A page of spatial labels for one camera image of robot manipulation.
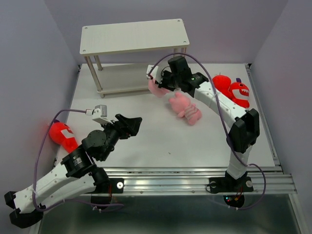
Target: gray wall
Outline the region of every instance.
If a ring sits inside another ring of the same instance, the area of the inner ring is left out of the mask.
[[[32,184],[43,132],[68,107],[78,70],[43,0],[1,1],[0,31],[0,232],[24,234],[10,223],[3,195]],[[52,168],[56,150],[46,144],[39,176]]]
[[[253,65],[278,153],[292,173],[312,230],[312,1],[289,0]]]
[[[85,25],[182,18],[188,52],[202,62],[251,62],[287,0],[45,0],[78,63]],[[158,60],[163,52],[105,56],[103,62]]]

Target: pink plush toy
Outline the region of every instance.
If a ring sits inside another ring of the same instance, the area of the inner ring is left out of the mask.
[[[179,92],[176,92],[175,97],[170,98],[169,102],[178,118],[186,117],[190,125],[196,124],[202,117],[201,111],[196,108],[196,105],[192,104],[187,96]]]
[[[155,85],[154,79],[150,79],[148,81],[148,89],[151,91],[152,94],[154,94],[158,98],[161,98],[161,97],[165,96],[166,93],[170,92],[167,89],[158,88],[157,85]]]

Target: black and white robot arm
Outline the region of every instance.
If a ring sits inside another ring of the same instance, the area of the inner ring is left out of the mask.
[[[142,118],[126,118],[121,114],[110,121],[104,105],[87,110],[87,115],[101,124],[104,130],[94,130],[82,140],[77,149],[68,154],[52,171],[39,179],[36,190],[33,185],[5,194],[6,204],[14,209],[10,214],[12,224],[26,228],[41,220],[43,211],[66,199],[92,192],[96,186],[110,186],[110,179],[96,161],[105,161],[120,139],[136,136]],[[34,206],[33,192],[38,207]]]
[[[212,84],[208,78],[201,73],[192,74],[186,59],[183,56],[176,56],[168,60],[171,71],[159,72],[158,67],[149,65],[147,77],[155,79],[158,88],[168,90],[180,89],[188,93],[193,98],[203,102],[216,114],[222,115],[224,122],[230,128],[229,138],[232,147],[238,156],[237,159],[231,150],[229,166],[226,170],[225,178],[210,178],[216,182],[216,186],[211,187],[212,193],[234,192],[237,188],[244,187],[245,192],[252,192],[253,188],[245,188],[248,180],[247,162],[252,145],[255,144],[259,131],[259,113],[255,109],[247,110],[238,106],[221,92],[217,91],[220,110],[217,105],[216,96]]]

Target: striped plush toy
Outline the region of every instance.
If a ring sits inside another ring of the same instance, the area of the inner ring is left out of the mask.
[[[169,103],[173,111],[177,113],[178,118],[186,117],[190,125],[196,124],[202,117],[201,111],[182,93],[176,92],[175,97],[169,99]]]

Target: red plush toy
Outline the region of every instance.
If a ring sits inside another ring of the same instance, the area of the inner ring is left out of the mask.
[[[218,75],[213,78],[215,88],[231,99],[237,105],[249,108],[249,88],[242,83],[240,78],[231,84],[231,79],[224,75]]]

